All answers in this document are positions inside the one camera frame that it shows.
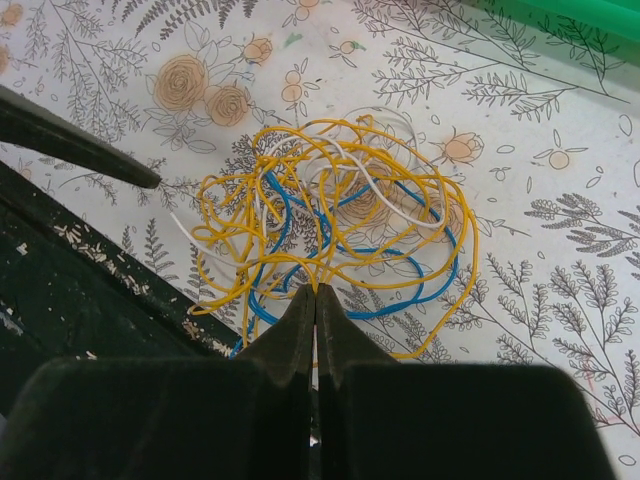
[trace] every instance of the green tray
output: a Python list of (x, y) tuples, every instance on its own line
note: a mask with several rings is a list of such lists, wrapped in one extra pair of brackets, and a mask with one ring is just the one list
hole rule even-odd
[(640, 42), (640, 0), (521, 0)]

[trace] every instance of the floral tablecloth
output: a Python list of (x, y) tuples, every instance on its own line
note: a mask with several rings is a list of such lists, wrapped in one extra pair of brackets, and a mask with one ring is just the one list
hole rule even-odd
[[(199, 222), (205, 175), (251, 170), (251, 138), (265, 125), (398, 110), (463, 185), (481, 229), (481, 277), (422, 360), (566, 370), (620, 478), (634, 479), (639, 52), (496, 0), (0, 0), (0, 82), (164, 180), (141, 190), (11, 145), (0, 158), (198, 301), (217, 293), (168, 213)], [(362, 240), (383, 241), (388, 226), (376, 216)], [(294, 234), (292, 248), (315, 235), (302, 216)], [(463, 268), (438, 301), (360, 326), (388, 351), (413, 349), (468, 278)], [(360, 311), (397, 301), (340, 295)], [(219, 315), (237, 325), (237, 310)]]

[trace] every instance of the wire bundle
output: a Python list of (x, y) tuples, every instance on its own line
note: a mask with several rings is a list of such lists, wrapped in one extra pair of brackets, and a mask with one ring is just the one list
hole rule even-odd
[[(388, 129), (378, 128), (379, 125), (373, 115), (365, 114), (357, 117), (354, 123), (346, 119), (320, 119), (298, 129), (265, 128), (253, 140), (256, 162), (252, 172), (220, 178), (210, 175), (202, 181), (197, 198), (203, 225), (195, 227), (190, 234), (174, 216), (183, 233), (200, 250), (200, 275), (209, 286), (225, 294), (222, 298), (199, 303), (191, 313), (209, 314), (234, 299), (244, 297), (243, 338), (232, 355), (248, 345), (252, 334), (258, 335), (259, 320), (268, 324), (278, 320), (265, 309), (265, 302), (267, 299), (290, 299), (295, 293), (291, 291), (294, 275), (310, 282), (314, 291), (317, 291), (319, 283), (330, 283), (334, 277), (367, 289), (412, 290), (409, 300), (374, 312), (347, 311), (347, 316), (354, 320), (389, 315), (437, 298), (455, 278), (458, 254), (471, 226), (474, 237), (471, 279), (463, 294), (418, 349), (408, 354), (394, 353), (393, 356), (420, 356), (469, 294), (477, 274), (478, 232), (464, 194), (455, 182), (440, 175), (417, 151), (415, 133), (412, 140), (405, 142), (389, 133)], [(282, 139), (269, 151), (259, 152), (260, 141), (274, 133)], [(391, 154), (393, 148), (409, 153), (406, 165)], [(209, 191), (217, 186), (225, 187), (228, 194), (224, 201), (215, 204)], [(365, 218), (345, 225), (344, 207), (362, 195), (372, 193), (376, 198), (371, 211)], [(221, 211), (229, 205), (236, 205), (233, 213), (229, 218), (222, 218)], [(462, 212), (462, 218), (458, 219), (462, 225), (458, 238), (448, 226), (452, 205), (459, 206), (457, 210)], [(351, 245), (350, 235), (366, 227), (383, 209), (392, 210), (406, 223), (406, 228), (382, 245)], [(307, 249), (311, 253), (306, 256), (282, 249), (292, 232), (294, 210), (308, 215), (315, 225), (315, 243)], [(423, 235), (423, 230), (430, 233)], [(416, 234), (420, 234), (422, 240), (411, 249), (402, 251), (403, 240), (406, 243)], [(437, 270), (427, 275), (414, 254), (443, 235), (451, 243), (451, 253)], [(220, 255), (221, 247), (233, 260)], [(205, 254), (235, 270), (230, 287), (217, 284), (205, 272)], [(405, 262), (415, 270), (415, 278), (374, 284), (353, 278), (349, 273), (383, 262)], [(447, 275), (444, 284), (434, 293), (426, 294), (426, 283), (442, 275)]]

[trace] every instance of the green mark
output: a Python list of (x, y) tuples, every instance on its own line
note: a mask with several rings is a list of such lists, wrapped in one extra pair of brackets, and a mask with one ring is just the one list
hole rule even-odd
[(291, 35), (289, 35), (289, 38), (287, 38), (284, 42), (284, 48), (287, 48), (289, 45), (291, 45), (292, 43), (297, 42), (298, 40), (300, 40), (302, 38), (302, 35), (299, 33), (292, 33)]

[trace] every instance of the table surface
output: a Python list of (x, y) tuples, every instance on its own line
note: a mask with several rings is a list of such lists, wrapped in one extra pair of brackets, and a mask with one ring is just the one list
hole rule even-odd
[[(164, 180), (143, 191), (12, 145), (0, 158), (193, 301), (216, 292), (168, 213), (199, 222), (205, 175), (250, 169), (265, 125), (401, 112), (481, 229), (475, 294), (421, 360), (564, 369), (620, 478), (640, 475), (637, 45), (498, 0), (0, 0), (0, 12), (0, 82)], [(395, 235), (391, 224), (361, 241)], [(313, 235), (300, 227), (298, 246)], [(385, 273), (402, 275), (363, 275)], [(341, 295), (361, 310), (396, 301)], [(360, 325), (406, 352), (445, 303)], [(237, 326), (237, 310), (218, 314)]]

